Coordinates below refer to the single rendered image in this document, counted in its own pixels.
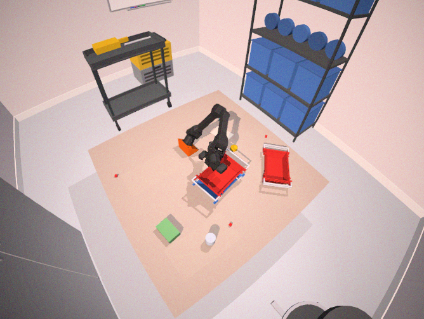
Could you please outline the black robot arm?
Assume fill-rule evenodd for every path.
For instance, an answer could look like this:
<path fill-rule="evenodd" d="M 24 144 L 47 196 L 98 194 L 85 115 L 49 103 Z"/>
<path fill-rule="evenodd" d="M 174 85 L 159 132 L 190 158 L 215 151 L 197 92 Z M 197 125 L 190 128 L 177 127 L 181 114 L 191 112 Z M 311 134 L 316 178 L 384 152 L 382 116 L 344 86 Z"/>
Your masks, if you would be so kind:
<path fill-rule="evenodd" d="M 224 108 L 220 104 L 215 104 L 212 107 L 211 113 L 207 117 L 205 117 L 198 125 L 194 125 L 186 130 L 186 136 L 182 140 L 186 145 L 192 146 L 194 140 L 198 139 L 202 135 L 202 131 L 215 119 L 220 118 L 218 133 L 214 137 L 214 140 L 209 142 L 208 146 L 209 167 L 211 168 L 218 168 L 220 166 L 220 161 L 227 149 L 227 127 L 229 117 L 230 113 L 227 111 L 227 108 Z"/>

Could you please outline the light green block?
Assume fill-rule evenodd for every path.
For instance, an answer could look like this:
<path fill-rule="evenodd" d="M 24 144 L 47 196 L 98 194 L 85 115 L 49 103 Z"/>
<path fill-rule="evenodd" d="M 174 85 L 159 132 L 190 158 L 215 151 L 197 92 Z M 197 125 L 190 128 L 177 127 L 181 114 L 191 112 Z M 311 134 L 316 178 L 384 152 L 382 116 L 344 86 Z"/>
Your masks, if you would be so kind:
<path fill-rule="evenodd" d="M 169 243 L 172 243 L 173 240 L 180 236 L 180 232 L 174 227 L 174 225 L 172 225 L 172 223 L 170 223 L 167 218 L 161 221 L 161 223 L 158 223 L 156 228 Z"/>

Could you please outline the blue plastic tray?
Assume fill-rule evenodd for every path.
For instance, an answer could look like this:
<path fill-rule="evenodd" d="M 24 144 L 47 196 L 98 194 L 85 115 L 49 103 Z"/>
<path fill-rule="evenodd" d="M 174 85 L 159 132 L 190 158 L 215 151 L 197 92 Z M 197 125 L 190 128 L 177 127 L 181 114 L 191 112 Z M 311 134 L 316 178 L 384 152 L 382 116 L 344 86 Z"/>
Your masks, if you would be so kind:
<path fill-rule="evenodd" d="M 244 177 L 246 174 L 239 174 L 239 176 L 237 177 L 238 179 L 242 176 Z M 229 189 L 235 182 L 237 181 L 237 179 L 235 179 L 225 190 L 224 192 Z M 195 181 L 196 182 L 196 181 Z M 197 184 L 199 184 L 208 194 L 210 194 L 212 197 L 214 197 L 216 199 L 216 197 L 218 197 L 214 192 L 212 192 L 212 190 L 210 190 L 210 188 L 208 188 L 205 184 L 203 184 L 200 180 L 198 182 L 196 182 Z M 218 202 L 218 200 L 214 201 L 213 203 L 216 204 Z"/>

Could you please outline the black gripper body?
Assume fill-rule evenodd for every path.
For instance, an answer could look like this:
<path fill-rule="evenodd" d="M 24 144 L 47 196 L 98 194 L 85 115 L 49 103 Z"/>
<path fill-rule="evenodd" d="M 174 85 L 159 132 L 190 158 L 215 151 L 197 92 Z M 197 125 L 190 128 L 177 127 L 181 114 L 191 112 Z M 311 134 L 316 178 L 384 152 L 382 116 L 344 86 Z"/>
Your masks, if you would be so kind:
<path fill-rule="evenodd" d="M 209 163 L 209 159 L 208 159 L 208 152 L 207 151 L 203 151 L 198 155 L 200 160 L 203 160 L 203 158 L 205 159 L 206 163 Z M 216 168 L 216 171 L 220 174 L 222 174 L 224 171 L 226 171 L 226 169 L 228 168 L 228 166 L 224 163 L 220 163 L 220 166 L 218 168 Z"/>

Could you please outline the white cylinder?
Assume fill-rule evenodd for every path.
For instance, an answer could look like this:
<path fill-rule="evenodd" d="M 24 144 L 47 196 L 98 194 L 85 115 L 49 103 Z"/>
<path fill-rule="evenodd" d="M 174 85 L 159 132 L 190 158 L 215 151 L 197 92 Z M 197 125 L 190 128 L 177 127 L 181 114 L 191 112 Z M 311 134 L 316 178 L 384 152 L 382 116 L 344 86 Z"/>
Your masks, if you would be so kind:
<path fill-rule="evenodd" d="M 207 245 L 214 245 L 215 244 L 215 241 L 216 241 L 216 236 L 213 233 L 208 233 L 205 236 L 205 243 Z"/>

